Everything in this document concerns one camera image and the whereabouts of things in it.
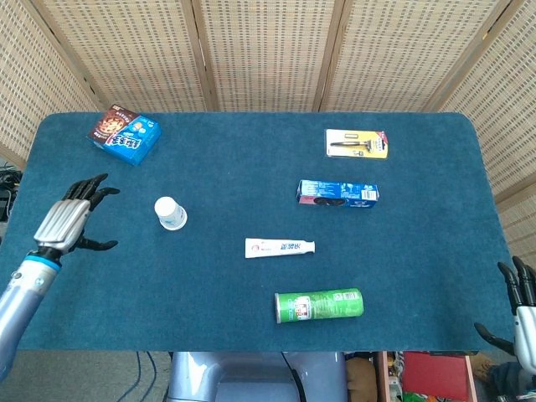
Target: blue snack box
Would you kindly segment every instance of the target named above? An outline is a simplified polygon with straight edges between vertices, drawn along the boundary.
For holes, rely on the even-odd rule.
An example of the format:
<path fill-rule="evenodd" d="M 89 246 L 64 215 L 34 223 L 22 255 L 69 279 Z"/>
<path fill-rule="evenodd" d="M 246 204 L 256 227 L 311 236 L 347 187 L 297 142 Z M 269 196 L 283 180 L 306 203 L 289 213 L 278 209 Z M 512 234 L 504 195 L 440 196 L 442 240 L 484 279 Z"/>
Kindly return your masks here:
<path fill-rule="evenodd" d="M 131 165 L 139 165 L 159 137 L 160 126 L 154 120 L 113 105 L 88 139 L 111 155 Z"/>
<path fill-rule="evenodd" d="M 371 208 L 379 191 L 376 184 L 300 180 L 296 198 L 299 204 Z"/>

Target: metal robotic arm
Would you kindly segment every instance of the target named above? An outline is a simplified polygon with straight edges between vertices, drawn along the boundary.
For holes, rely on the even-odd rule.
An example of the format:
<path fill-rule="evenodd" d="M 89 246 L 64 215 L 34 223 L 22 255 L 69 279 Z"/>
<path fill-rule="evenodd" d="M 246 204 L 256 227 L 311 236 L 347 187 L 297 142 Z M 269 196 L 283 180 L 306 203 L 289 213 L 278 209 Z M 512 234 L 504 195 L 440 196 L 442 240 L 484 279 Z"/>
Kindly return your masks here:
<path fill-rule="evenodd" d="M 93 209 L 106 195 L 119 193 L 116 188 L 97 190 L 107 176 L 101 174 L 69 188 L 33 237 L 38 249 L 31 251 L 12 273 L 0 297 L 0 382 L 8 376 L 18 342 L 61 269 L 61 256 L 76 248 L 104 251 L 117 245 L 114 240 L 99 243 L 83 236 Z"/>
<path fill-rule="evenodd" d="M 475 322 L 475 329 L 486 342 L 516 356 L 525 370 L 536 375 L 536 271 L 518 257 L 512 260 L 518 279 L 506 264 L 499 262 L 497 266 L 506 281 L 512 308 L 514 343 L 496 337 L 479 322 Z"/>

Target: yellow blister pack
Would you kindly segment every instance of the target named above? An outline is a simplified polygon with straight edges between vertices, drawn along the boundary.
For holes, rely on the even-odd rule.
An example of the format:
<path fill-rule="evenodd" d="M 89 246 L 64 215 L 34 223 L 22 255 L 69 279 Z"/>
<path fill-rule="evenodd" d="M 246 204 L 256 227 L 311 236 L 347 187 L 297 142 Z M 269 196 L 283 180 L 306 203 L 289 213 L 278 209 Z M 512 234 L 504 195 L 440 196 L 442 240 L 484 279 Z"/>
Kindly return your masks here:
<path fill-rule="evenodd" d="M 329 157 L 385 159 L 388 150 L 384 131 L 326 130 L 326 155 Z"/>

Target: black cable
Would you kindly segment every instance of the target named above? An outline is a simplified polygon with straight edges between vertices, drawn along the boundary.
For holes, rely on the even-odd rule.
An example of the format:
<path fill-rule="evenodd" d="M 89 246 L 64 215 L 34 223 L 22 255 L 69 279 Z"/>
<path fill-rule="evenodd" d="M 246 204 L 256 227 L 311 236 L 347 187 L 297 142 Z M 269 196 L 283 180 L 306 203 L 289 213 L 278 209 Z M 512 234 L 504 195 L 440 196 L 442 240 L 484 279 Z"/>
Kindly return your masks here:
<path fill-rule="evenodd" d="M 291 370 L 292 378 L 294 378 L 294 382 L 296 383 L 296 388 L 298 388 L 298 394 L 300 395 L 300 402 L 307 402 L 307 398 L 305 397 L 305 390 L 303 389 L 302 379 L 300 379 L 298 372 L 295 369 L 293 369 L 291 365 L 288 363 L 288 360 L 286 360 L 286 356 L 283 352 L 281 352 L 281 356 L 283 357 L 283 360 L 285 360 L 285 363 L 288 369 Z"/>
<path fill-rule="evenodd" d="M 170 360 L 172 361 L 172 364 L 173 364 L 173 352 L 167 352 L 167 354 L 169 354 L 169 358 Z M 166 388 L 166 393 L 164 394 L 164 397 L 162 398 L 162 402 L 166 402 L 168 400 L 168 394 L 169 394 L 169 384 L 167 385 L 168 387 Z"/>
<path fill-rule="evenodd" d="M 147 388 L 147 391 L 145 391 L 145 394 L 143 394 L 142 398 L 140 399 L 140 402 L 143 402 L 145 400 L 145 398 L 151 392 L 151 389 L 154 386 L 154 383 L 157 382 L 157 365 L 154 363 L 154 359 L 152 358 L 151 354 L 149 352 L 146 352 L 146 353 L 147 353 L 147 356 L 149 357 L 149 360 L 151 360 L 151 364 L 152 364 L 152 381 L 151 381 L 151 385 L 149 385 L 149 388 Z"/>
<path fill-rule="evenodd" d="M 7 191 L 9 193 L 8 203 L 5 207 L 6 218 L 9 219 L 11 208 L 15 198 L 17 197 L 17 190 L 20 181 L 23 178 L 23 173 L 19 170 L 14 170 L 15 167 L 0 167 L 0 190 Z"/>
<path fill-rule="evenodd" d="M 4 210 L 0 214 L 0 219 L 3 218 L 4 211 L 5 211 L 5 214 L 6 214 L 6 218 L 9 219 L 9 214 L 11 212 L 11 202 L 15 199 L 15 195 L 14 195 L 13 192 L 9 191 L 6 188 L 0 188 L 0 191 L 8 193 L 8 201 L 6 202 L 6 206 L 4 207 Z"/>
<path fill-rule="evenodd" d="M 116 402 L 120 402 L 125 399 L 127 395 L 129 395 L 140 383 L 140 379 L 142 378 L 142 364 L 140 363 L 140 353 L 136 352 L 136 358 L 137 358 L 137 379 L 136 382 L 125 391 L 123 395 L 119 397 L 119 399 Z"/>

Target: cable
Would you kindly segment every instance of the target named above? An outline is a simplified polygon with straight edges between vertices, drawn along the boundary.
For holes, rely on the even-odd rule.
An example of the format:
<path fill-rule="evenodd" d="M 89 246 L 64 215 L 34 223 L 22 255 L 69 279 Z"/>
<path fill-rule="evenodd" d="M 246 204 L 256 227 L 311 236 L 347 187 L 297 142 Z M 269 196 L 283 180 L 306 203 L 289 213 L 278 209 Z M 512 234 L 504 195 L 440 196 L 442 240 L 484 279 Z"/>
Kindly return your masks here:
<path fill-rule="evenodd" d="M 136 382 L 125 391 L 123 395 L 119 397 L 119 399 L 116 402 L 120 402 L 125 399 L 127 395 L 129 395 L 140 383 L 140 379 L 142 378 L 142 364 L 140 363 L 140 353 L 136 352 L 136 358 L 137 358 L 137 379 Z"/>
<path fill-rule="evenodd" d="M 281 352 L 281 356 L 283 357 L 283 360 L 285 360 L 285 363 L 288 369 L 291 370 L 292 378 L 294 378 L 294 382 L 296 383 L 296 388 L 298 388 L 298 394 L 300 395 L 300 402 L 307 402 L 307 398 L 305 397 L 305 390 L 303 389 L 302 379 L 300 379 L 298 372 L 295 369 L 293 369 L 291 365 L 288 363 L 288 360 L 286 360 L 286 356 L 283 352 Z"/>
<path fill-rule="evenodd" d="M 19 170 L 0 168 L 0 186 L 13 190 L 23 179 L 23 173 Z"/>
<path fill-rule="evenodd" d="M 169 358 L 170 360 L 172 361 L 172 364 L 173 364 L 173 352 L 167 352 L 167 354 L 169 354 Z M 162 402 L 166 402 L 168 400 L 168 394 L 169 394 L 169 384 L 167 385 L 168 387 L 166 388 L 166 393 L 164 394 L 164 397 L 162 398 Z"/>
<path fill-rule="evenodd" d="M 5 170 L 16 170 L 17 167 L 15 167 L 14 165 L 10 165 L 9 162 L 5 162 L 2 166 L 2 169 L 5 169 Z"/>
<path fill-rule="evenodd" d="M 6 204 L 6 216 L 7 216 L 8 219 L 9 219 L 9 213 L 11 212 L 11 208 L 10 208 L 10 204 L 11 204 L 11 191 L 9 191 L 9 190 L 4 190 L 4 191 L 7 191 L 7 192 L 9 193 L 8 203 Z"/>
<path fill-rule="evenodd" d="M 157 365 L 154 363 L 154 359 L 152 358 L 151 354 L 149 352 L 146 352 L 146 353 L 147 353 L 147 356 L 149 357 L 149 360 L 151 360 L 151 364 L 152 364 L 152 381 L 151 381 L 151 385 L 149 385 L 149 388 L 147 388 L 147 391 L 145 391 L 145 394 L 143 394 L 142 398 L 140 399 L 140 402 L 143 402 L 145 400 L 145 398 L 151 392 L 151 389 L 154 383 L 157 382 Z"/>

